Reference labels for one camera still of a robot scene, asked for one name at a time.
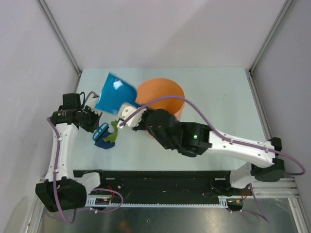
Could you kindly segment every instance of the metal frame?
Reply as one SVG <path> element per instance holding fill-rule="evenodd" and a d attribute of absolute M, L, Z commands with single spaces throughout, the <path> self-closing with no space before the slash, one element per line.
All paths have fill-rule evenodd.
<path fill-rule="evenodd" d="M 41 221 L 44 205 L 41 200 L 35 195 L 32 206 L 27 216 L 23 233 L 37 233 Z"/>
<path fill-rule="evenodd" d="M 299 190 L 297 188 L 294 178 L 283 178 L 278 182 L 266 183 L 255 181 L 252 182 L 254 194 L 257 199 L 262 198 L 288 198 L 300 199 Z M 229 198 L 239 198 L 239 196 L 231 196 Z"/>
<path fill-rule="evenodd" d="M 58 40 L 60 46 L 62 47 L 65 55 L 68 57 L 72 67 L 74 68 L 74 70 L 76 71 L 78 77 L 81 76 L 82 71 L 80 70 L 62 32 L 60 31 L 47 3 L 45 2 L 45 0 L 36 0 L 36 2 L 38 3 L 40 9 L 42 10 L 43 15 L 45 16 L 48 24 L 50 25 L 54 35 L 56 36 L 56 39 Z"/>
<path fill-rule="evenodd" d="M 269 127 L 267 115 L 266 115 L 266 112 L 264 110 L 262 101 L 260 99 L 258 89 L 256 87 L 254 75 L 251 73 L 250 70 L 248 72 L 246 72 L 246 75 L 247 75 L 247 80 L 249 82 L 249 86 L 251 88 L 251 92 L 252 92 L 252 95 L 253 95 L 253 98 L 255 101 L 255 105 L 256 105 L 257 112 L 259 115 L 259 119 L 260 119 L 260 122 L 261 122 L 261 125 L 263 128 L 263 131 L 264 131 L 265 138 L 266 139 L 272 138 L 273 134 L 272 134 L 271 128 Z M 299 233 L 311 232 L 311 224 L 310 224 L 310 221 L 308 219 L 306 210 L 303 206 L 303 203 L 302 203 L 300 196 L 299 197 L 288 197 L 288 201 L 291 205 L 292 213 L 293 213 L 293 216 L 295 219 L 295 223 L 296 223 L 298 232 Z"/>
<path fill-rule="evenodd" d="M 265 52 L 267 51 L 267 49 L 271 45 L 273 39 L 277 35 L 280 27 L 282 26 L 284 20 L 286 19 L 288 13 L 291 11 L 295 2 L 296 2 L 296 0 L 286 0 L 285 3 L 283 4 L 283 7 L 282 7 L 280 13 L 276 17 L 276 20 L 273 23 L 272 28 L 270 29 L 266 39 L 263 42 L 263 45 L 261 46 L 256 58 L 254 59 L 252 65 L 249 69 L 252 74 L 254 73 L 255 69 L 257 68 L 258 63 L 261 61 L 261 59 L 265 55 Z"/>
<path fill-rule="evenodd" d="M 86 207 L 106 207 L 106 206 L 110 206 L 110 207 L 116 207 L 119 205 L 119 203 L 110 203 L 110 204 L 101 204 L 95 205 L 95 199 L 96 198 L 107 198 L 109 196 L 107 195 L 88 195 L 87 200 L 86 200 Z M 191 204 L 191 205 L 183 205 L 183 204 L 173 204 L 173 205 L 168 205 L 168 204 L 123 204 L 122 207 L 138 207 L 138 208 L 228 208 L 226 199 L 228 197 L 218 197 L 219 200 L 219 204 L 199 204 L 199 205 L 195 205 L 195 204 Z"/>

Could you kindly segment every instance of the blue toy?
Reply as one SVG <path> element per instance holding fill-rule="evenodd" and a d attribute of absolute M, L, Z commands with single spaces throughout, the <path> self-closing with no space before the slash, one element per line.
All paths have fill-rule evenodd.
<path fill-rule="evenodd" d="M 109 149 L 115 146 L 115 142 L 111 141 L 104 141 L 105 138 L 107 138 L 109 135 L 113 134 L 108 131 L 109 124 L 103 123 L 93 134 L 93 140 L 95 141 L 95 145 L 97 147 L 103 148 L 103 149 Z"/>

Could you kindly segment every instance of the wire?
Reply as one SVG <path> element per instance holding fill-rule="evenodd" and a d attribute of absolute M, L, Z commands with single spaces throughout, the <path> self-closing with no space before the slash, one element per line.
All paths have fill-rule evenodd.
<path fill-rule="evenodd" d="M 85 106 L 85 104 L 86 104 L 86 94 L 84 93 L 84 91 L 81 92 L 80 95 L 83 95 L 83 102 L 82 102 L 81 108 L 78 109 L 78 111 L 84 109 L 84 106 Z"/>
<path fill-rule="evenodd" d="M 51 119 L 48 117 L 47 118 L 47 121 L 49 122 L 49 124 L 51 125 L 51 127 L 53 128 L 55 134 L 56 134 L 56 138 L 57 138 L 57 149 L 56 149 L 56 156 L 55 156 L 55 162 L 54 162 L 54 172 L 53 172 L 53 193 L 54 193 L 54 198 L 55 198 L 55 203 L 56 203 L 56 206 L 57 206 L 57 209 L 59 211 L 59 214 L 61 215 L 62 219 L 69 225 L 72 225 L 75 221 L 75 217 L 76 217 L 76 209 L 74 209 L 74 212 L 73 212 L 73 219 L 72 221 L 69 221 L 63 210 L 62 210 L 62 207 L 60 205 L 60 201 L 59 201 L 59 197 L 58 197 L 58 194 L 57 194 L 57 185 L 56 185 L 56 180 L 57 180 L 57 165 L 58 165 L 58 160 L 59 160 L 59 154 L 60 154 L 60 144 L 61 144 L 61 141 L 59 140 L 60 138 L 60 134 L 57 130 L 57 128 L 53 125 L 53 123 L 51 122 Z M 110 212 L 113 212 L 117 209 L 119 209 L 122 205 L 123 205 L 123 196 L 121 195 L 121 193 L 117 192 L 117 191 L 114 191 L 114 190 L 110 190 L 110 189 L 105 189 L 105 188 L 95 188 L 93 189 L 92 191 L 107 191 L 107 192 L 111 192 L 111 193 L 115 193 L 115 194 L 118 194 L 121 198 L 121 203 L 114 209 L 112 210 L 108 210 L 108 211 L 100 211 L 100 210 L 97 210 L 97 212 L 100 212 L 100 213 L 110 213 Z"/>
<path fill-rule="evenodd" d="M 98 97 L 98 95 L 96 94 L 96 92 L 90 91 L 90 93 L 89 93 L 89 94 L 87 95 L 87 97 L 86 97 L 86 102 L 87 102 L 88 98 L 89 98 L 92 94 L 93 94 L 94 97 Z"/>
<path fill-rule="evenodd" d="M 113 198 L 115 197 L 115 193 L 110 192 L 110 196 L 112 195 L 112 197 L 110 198 L 110 200 L 113 200 Z"/>
<path fill-rule="evenodd" d="M 252 194 L 253 194 L 254 200 L 255 200 L 255 202 L 256 202 L 258 208 L 260 209 L 260 212 L 261 212 L 262 215 L 264 216 L 265 220 L 266 220 L 267 222 L 270 223 L 270 220 L 268 219 L 267 215 L 264 213 L 264 211 L 263 211 L 263 209 L 262 209 L 262 206 L 261 206 L 261 204 L 259 203 L 259 200 L 256 198 L 256 195 L 255 195 L 255 192 L 254 192 L 254 189 L 253 189 L 252 184 L 250 183 L 249 186 L 250 186 L 250 188 L 251 188 L 251 192 L 252 192 Z"/>
<path fill-rule="evenodd" d="M 244 190 L 242 190 L 242 194 L 245 196 L 245 197 L 243 197 L 242 200 L 245 200 L 247 198 L 247 193 Z"/>
<path fill-rule="evenodd" d="M 184 102 L 188 103 L 192 108 L 194 108 L 196 110 L 196 112 L 202 117 L 202 119 L 206 122 L 206 124 L 215 132 L 215 134 L 217 136 L 219 136 L 221 139 L 227 141 L 227 142 L 231 142 L 231 143 L 235 143 L 235 144 L 239 144 L 239 145 L 242 145 L 242 146 L 247 146 L 247 147 L 253 147 L 253 148 L 257 148 L 257 149 L 260 149 L 260 150 L 264 150 L 267 152 L 272 152 L 272 153 L 275 153 L 275 154 L 279 154 L 279 155 L 282 155 L 284 156 L 285 158 L 291 160 L 292 162 L 296 163 L 300 168 L 301 168 L 301 172 L 299 173 L 293 173 L 293 172 L 286 172 L 286 174 L 289 174 L 289 175 L 296 175 L 296 176 L 300 176 L 300 175 L 303 175 L 306 173 L 306 169 L 305 167 L 302 165 L 302 163 L 300 163 L 298 160 L 296 160 L 295 158 L 293 158 L 292 156 L 284 153 L 284 152 L 281 152 L 281 151 L 277 151 L 277 150 L 273 150 L 273 149 L 269 149 L 269 148 L 266 148 L 266 147 L 263 147 L 263 146 L 260 146 L 260 145 L 256 145 L 256 144 L 252 144 L 252 143 L 248 143 L 248 142 L 243 142 L 243 141 L 238 141 L 238 140 L 233 140 L 231 141 L 230 138 L 228 137 L 225 137 L 224 135 L 222 135 L 212 124 L 211 122 L 205 117 L 205 115 L 200 111 L 200 109 L 194 104 L 192 103 L 190 100 L 186 99 L 186 98 L 183 98 L 181 96 L 162 96 L 162 97 L 159 97 L 159 98 L 156 98 L 142 106 L 140 106 L 137 110 L 135 110 L 128 118 L 126 118 L 121 124 L 120 126 L 124 126 L 126 125 L 126 123 L 133 117 L 135 116 L 138 112 L 140 112 L 142 109 L 144 108 L 147 108 L 150 104 L 153 104 L 159 100 L 165 100 L 165 99 L 179 99 L 179 100 L 183 100 Z"/>
<path fill-rule="evenodd" d="M 227 210 L 230 211 L 230 213 L 251 213 L 251 214 L 257 215 L 257 216 L 263 218 L 264 220 L 266 220 L 263 215 L 257 213 L 256 211 L 253 211 L 253 210 L 237 210 L 237 211 L 232 211 L 229 207 L 227 208 Z"/>

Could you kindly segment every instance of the black connector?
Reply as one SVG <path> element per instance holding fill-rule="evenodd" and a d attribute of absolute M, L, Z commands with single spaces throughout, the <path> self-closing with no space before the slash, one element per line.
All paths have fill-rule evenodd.
<path fill-rule="evenodd" d="M 68 93 L 63 94 L 63 105 L 61 106 L 62 110 L 76 109 L 82 110 L 82 104 L 80 101 L 80 94 L 77 93 Z"/>
<path fill-rule="evenodd" d="M 277 182 L 285 175 L 285 166 L 282 159 L 273 159 L 273 165 L 266 168 L 261 168 L 252 164 L 251 175 L 255 176 L 256 180 L 262 182 Z"/>
<path fill-rule="evenodd" d="M 107 198 L 96 198 L 95 205 L 109 204 L 110 199 Z"/>
<path fill-rule="evenodd" d="M 148 130 L 164 149 L 177 150 L 188 157 L 201 155 L 211 147 L 211 128 L 208 125 L 179 122 L 173 114 L 164 109 L 148 109 L 133 130 Z"/>
<path fill-rule="evenodd" d="M 78 112 L 76 114 L 76 118 L 78 119 L 81 116 L 81 120 L 79 120 L 80 126 L 87 132 L 93 133 L 96 129 L 99 128 L 99 119 L 101 118 L 101 114 L 98 115 L 94 113 L 90 107 L 85 106 L 82 112 Z"/>
<path fill-rule="evenodd" d="M 63 177 L 60 181 L 57 181 L 57 186 L 57 194 L 63 210 L 71 210 L 85 206 L 87 195 L 86 188 L 83 184 L 73 179 Z M 37 183 L 35 186 L 35 193 L 49 212 L 58 211 L 54 198 L 53 182 L 46 180 L 43 183 Z"/>

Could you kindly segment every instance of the orange bucket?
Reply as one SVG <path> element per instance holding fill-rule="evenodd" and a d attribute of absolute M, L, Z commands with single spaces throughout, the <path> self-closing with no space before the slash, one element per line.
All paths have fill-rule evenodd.
<path fill-rule="evenodd" d="M 180 96 L 185 97 L 183 89 L 173 80 L 166 78 L 154 78 L 143 82 L 137 89 L 136 102 L 145 104 L 162 96 Z M 149 107 L 153 109 L 163 108 L 169 113 L 174 114 L 176 119 L 180 120 L 185 102 L 178 99 L 160 100 Z"/>

